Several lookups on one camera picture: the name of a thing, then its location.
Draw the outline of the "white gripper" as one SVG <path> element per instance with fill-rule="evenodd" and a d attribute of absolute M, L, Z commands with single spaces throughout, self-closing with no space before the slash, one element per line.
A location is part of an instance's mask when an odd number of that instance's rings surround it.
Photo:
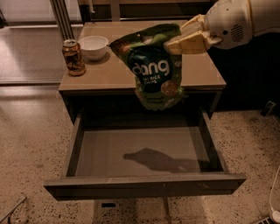
<path fill-rule="evenodd" d="M 183 35 L 164 43 L 174 55 L 205 53 L 212 46 L 228 50 L 246 45 L 253 38 L 250 0 L 219 0 L 204 15 L 180 26 Z"/>

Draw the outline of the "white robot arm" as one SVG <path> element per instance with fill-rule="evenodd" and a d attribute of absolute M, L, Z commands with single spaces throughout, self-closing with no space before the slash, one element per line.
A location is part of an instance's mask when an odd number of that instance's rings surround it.
<path fill-rule="evenodd" d="M 212 46 L 232 49 L 253 37 L 280 32 L 280 0 L 218 0 L 206 13 L 180 26 L 164 43 L 170 54 L 205 53 Z"/>

